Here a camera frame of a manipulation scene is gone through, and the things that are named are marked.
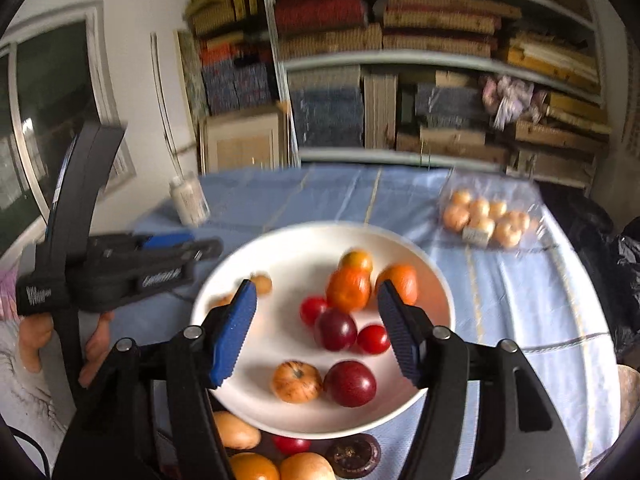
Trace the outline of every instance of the window frame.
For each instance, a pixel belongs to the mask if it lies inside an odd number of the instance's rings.
[[[86,23],[86,44],[89,72],[98,117],[102,123],[116,124],[120,122],[107,62],[106,43],[104,39],[104,4],[102,0],[81,2],[66,7],[60,7],[59,9],[51,10],[49,12],[44,12],[43,14],[38,14],[7,28],[4,36],[0,38],[0,49],[8,46],[10,50],[9,96],[10,100],[15,101],[16,118],[13,117],[14,106],[12,105],[12,119],[14,120],[14,135],[18,143],[20,158],[26,156],[28,159],[28,152],[26,150],[26,144],[22,134],[20,108],[17,95],[17,46],[18,44],[39,34],[43,34],[44,32],[77,22]],[[118,159],[117,166],[124,168],[124,171],[118,174],[115,178],[110,178],[100,198],[108,195],[114,189],[128,182],[136,175],[136,171],[133,167],[133,161],[131,160],[129,150],[124,140],[120,145],[116,158]],[[33,167],[31,165],[31,161],[23,160],[22,164],[25,167],[25,172],[32,173],[31,177],[34,178],[35,173],[32,171]],[[32,192],[34,192],[33,183],[29,180],[29,175],[28,181],[32,187]],[[39,186],[37,193],[42,195]],[[44,196],[42,196],[41,199],[36,199],[36,202],[40,207],[41,213],[45,219],[47,219],[49,215],[49,207],[46,205],[46,202],[44,202]]]
[[[9,56],[9,46],[0,46],[0,57]],[[22,249],[28,245],[36,243],[44,236],[47,223],[40,214],[12,243],[9,248],[0,256],[0,280],[2,280],[7,272],[15,265],[20,258]]]
[[[25,245],[36,243],[42,239],[49,218],[49,206],[40,189],[22,132],[22,118],[17,93],[17,48],[20,43],[39,34],[77,22],[86,23],[88,63],[98,117],[103,123],[120,123],[107,63],[104,39],[104,4],[101,0],[81,2],[44,12],[7,28],[5,34],[0,38],[0,56],[8,55],[8,92],[14,139],[27,182],[40,210],[40,216],[14,240],[14,243],[4,254],[0,255],[0,279],[18,261]],[[136,175],[124,140],[120,145],[114,165],[124,168],[124,170],[109,179],[98,200],[108,196],[109,193]]]

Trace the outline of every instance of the metal screw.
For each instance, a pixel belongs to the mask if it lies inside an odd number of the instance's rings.
[[[444,341],[451,337],[451,331],[446,326],[435,326],[433,327],[433,336]]]
[[[123,337],[116,343],[116,350],[118,352],[128,352],[133,346],[133,339],[129,337]]]
[[[182,331],[182,335],[187,339],[197,339],[202,335],[202,327],[191,325]]]
[[[511,339],[503,339],[502,341],[500,341],[500,348],[502,348],[504,351],[509,352],[510,354],[518,351],[518,345],[516,345],[516,343],[514,343]]]

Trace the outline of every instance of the striped cloth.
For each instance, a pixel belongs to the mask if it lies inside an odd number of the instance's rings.
[[[309,166],[300,170],[251,169],[212,174],[202,181],[212,211],[195,231],[219,236],[225,254],[260,234],[307,221],[364,222],[396,232],[422,248],[440,267],[453,293],[456,332],[494,346],[515,340],[545,385],[586,475],[618,437],[618,371],[604,315],[593,286],[552,216],[544,248],[526,254],[485,251],[442,236],[437,199],[447,171],[362,166]],[[180,227],[169,202],[143,218],[144,232]],[[215,267],[201,262],[196,283],[118,309],[112,338],[139,344],[162,341],[188,324],[191,301]],[[478,390],[470,385],[455,478],[468,472],[474,446]],[[422,402],[371,433],[382,462],[370,480],[397,478]],[[270,439],[263,439],[268,446]],[[322,451],[326,443],[314,443]],[[268,447],[262,450],[273,452]]]

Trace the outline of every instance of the bowl rim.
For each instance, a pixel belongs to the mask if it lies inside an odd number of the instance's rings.
[[[405,247],[407,250],[411,251],[412,253],[416,254],[420,259],[422,259],[431,269],[431,271],[436,275],[438,281],[440,282],[440,286],[442,287],[445,296],[447,298],[447,303],[449,305],[449,329],[452,332],[455,332],[456,329],[456,309],[455,309],[455,305],[453,302],[453,294],[451,293],[451,289],[449,287],[449,283],[447,282],[446,278],[444,277],[444,274],[442,273],[442,271],[440,270],[440,268],[433,262],[433,260],[431,259],[431,257],[424,251],[422,250],[420,247],[418,247],[418,245],[414,244],[412,241],[408,240],[407,238],[404,238],[403,236],[390,231],[388,229],[385,229],[383,227],[378,227],[375,225],[370,225],[370,224],[362,224],[359,222],[351,222],[351,221],[311,221],[311,222],[301,222],[298,224],[292,224],[289,226],[285,226],[279,229],[274,229],[273,231],[270,231],[268,233],[264,233],[259,235],[258,237],[253,238],[252,240],[249,240],[247,243],[241,245],[240,247],[238,247],[235,251],[233,251],[232,253],[228,254],[223,260],[221,260],[216,267],[210,272],[210,274],[208,275],[207,279],[202,282],[202,285],[200,286],[200,290],[198,292],[198,295],[196,296],[195,301],[193,302],[193,307],[191,309],[191,317],[190,317],[190,323],[191,324],[196,324],[199,325],[201,323],[200,320],[196,320],[195,319],[195,311],[197,309],[197,307],[199,306],[200,303],[203,302],[203,291],[205,290],[207,284],[210,282],[210,280],[213,279],[213,276],[215,275],[216,271],[232,256],[234,256],[237,252],[244,250],[245,247],[247,247],[248,245],[254,243],[255,241],[261,239],[261,238],[265,238],[265,237],[273,237],[273,236],[279,236],[283,233],[286,233],[288,231],[293,231],[293,230],[302,230],[302,229],[309,229],[309,228],[327,228],[327,227],[336,227],[336,226],[343,226],[343,227],[348,227],[348,228],[357,228],[357,229],[363,229],[363,230],[368,230],[370,232],[372,232],[373,234],[385,237],[391,241],[394,241],[396,243],[398,243],[399,245],[402,245],[403,247]],[[222,404],[225,409],[227,409],[229,412],[233,413],[232,410],[228,409],[228,407],[225,405],[225,403],[220,400],[218,398],[218,396],[216,395],[216,391],[215,390],[209,390],[213,396],[216,397],[216,400],[218,400],[218,402],[220,402],[220,404]],[[418,402],[418,400],[420,400],[425,393],[427,392],[427,389],[423,389],[423,390],[417,390],[416,394],[411,397],[407,402],[403,403],[401,406],[398,406],[396,409],[394,409],[392,412],[387,413],[386,415],[380,416],[379,418],[372,420],[370,422],[367,422],[366,424],[361,424],[360,426],[351,428],[350,430],[340,430],[340,431],[326,431],[324,433],[302,433],[299,431],[286,431],[286,430],[281,430],[279,428],[273,428],[271,426],[268,426],[267,424],[264,424],[262,422],[260,422],[259,420],[255,420],[253,417],[247,416],[246,414],[242,414],[237,415],[239,416],[239,418],[241,418],[242,420],[244,420],[247,424],[250,424],[260,430],[263,431],[267,431],[268,433],[271,434],[276,434],[279,436],[286,436],[289,438],[305,438],[307,440],[327,440],[327,439],[332,439],[332,438],[340,438],[343,436],[350,436],[352,434],[356,434],[356,433],[363,433],[365,431],[369,431],[372,430],[373,428],[376,428],[382,424],[385,424],[386,422],[390,421],[392,418],[395,418],[396,416],[400,415],[402,412],[405,412],[406,410],[408,410],[411,406],[413,406],[416,402]]]

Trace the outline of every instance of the mandarin orange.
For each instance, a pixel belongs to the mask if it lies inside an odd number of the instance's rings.
[[[411,265],[389,265],[378,275],[375,292],[383,282],[391,280],[402,301],[407,305],[414,305],[418,299],[418,275]]]
[[[357,267],[339,267],[329,278],[326,300],[347,314],[362,310],[371,296],[371,281],[366,270]]]

